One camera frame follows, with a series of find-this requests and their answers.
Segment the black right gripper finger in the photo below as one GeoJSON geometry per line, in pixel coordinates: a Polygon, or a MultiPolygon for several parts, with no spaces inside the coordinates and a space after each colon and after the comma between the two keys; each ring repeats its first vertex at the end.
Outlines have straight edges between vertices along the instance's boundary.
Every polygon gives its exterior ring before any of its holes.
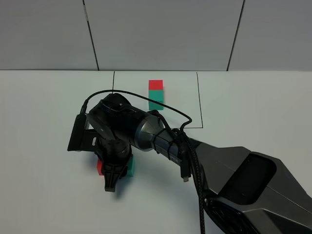
{"type": "Polygon", "coordinates": [[[118,180],[127,175],[127,170],[128,166],[126,164],[102,164],[101,173],[104,176],[105,191],[114,192],[118,180]]]}

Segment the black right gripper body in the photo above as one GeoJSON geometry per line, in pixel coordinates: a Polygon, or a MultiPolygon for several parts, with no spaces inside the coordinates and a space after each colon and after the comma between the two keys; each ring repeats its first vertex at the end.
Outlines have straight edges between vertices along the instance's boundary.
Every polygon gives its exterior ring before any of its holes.
{"type": "Polygon", "coordinates": [[[121,139],[109,140],[99,136],[95,140],[95,153],[102,168],[113,166],[125,168],[132,157],[129,143],[121,139]]]}

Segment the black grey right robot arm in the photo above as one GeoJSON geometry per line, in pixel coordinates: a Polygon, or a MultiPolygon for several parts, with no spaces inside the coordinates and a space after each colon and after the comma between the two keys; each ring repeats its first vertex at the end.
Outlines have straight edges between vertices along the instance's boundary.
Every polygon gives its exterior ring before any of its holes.
{"type": "Polygon", "coordinates": [[[309,234],[312,199],[284,163],[244,147],[218,148],[172,130],[159,114],[109,94],[87,113],[103,137],[155,150],[192,175],[200,206],[227,234],[309,234]]]}

